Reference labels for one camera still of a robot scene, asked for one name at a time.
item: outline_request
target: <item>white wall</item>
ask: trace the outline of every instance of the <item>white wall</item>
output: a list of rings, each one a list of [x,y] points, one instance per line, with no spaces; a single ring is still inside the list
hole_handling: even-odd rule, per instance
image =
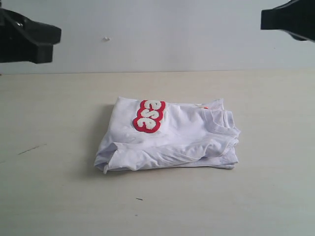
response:
[[[261,31],[260,12],[286,0],[4,0],[59,26],[54,61],[0,73],[204,71],[315,66],[315,44]],[[112,38],[102,42],[102,38]]]

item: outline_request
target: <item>embroidered patch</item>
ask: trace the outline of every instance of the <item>embroidered patch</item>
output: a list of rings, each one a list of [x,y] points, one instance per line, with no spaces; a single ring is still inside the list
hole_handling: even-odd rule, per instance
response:
[[[140,103],[137,118],[133,120],[133,126],[139,132],[154,133],[161,126],[163,111],[166,103],[162,101],[144,100]]]

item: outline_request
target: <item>red and white logo patch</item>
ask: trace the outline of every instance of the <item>red and white logo patch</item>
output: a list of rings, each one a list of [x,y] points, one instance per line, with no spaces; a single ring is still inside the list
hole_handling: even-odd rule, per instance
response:
[[[137,118],[133,126],[139,132],[154,133],[161,126],[166,103],[162,101],[144,100],[140,103]]]

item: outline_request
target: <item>scuff mark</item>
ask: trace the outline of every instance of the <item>scuff mark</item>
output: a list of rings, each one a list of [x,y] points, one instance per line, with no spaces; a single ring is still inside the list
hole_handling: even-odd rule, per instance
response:
[[[28,149],[28,150],[25,150],[25,151],[19,153],[18,155],[24,154],[25,152],[32,151],[32,150],[34,150],[34,149],[36,149],[36,148],[39,148],[39,147],[42,147],[42,146],[45,146],[45,145],[47,145],[47,144],[35,146],[35,147],[33,147],[33,148],[30,148],[30,149]]]

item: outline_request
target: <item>beige tabletop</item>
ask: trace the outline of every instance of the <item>beige tabletop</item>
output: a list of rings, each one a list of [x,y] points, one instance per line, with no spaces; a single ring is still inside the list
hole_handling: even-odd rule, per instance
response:
[[[313,236],[315,71],[0,77],[1,236]],[[104,175],[93,167],[118,96],[224,98],[234,170]]]

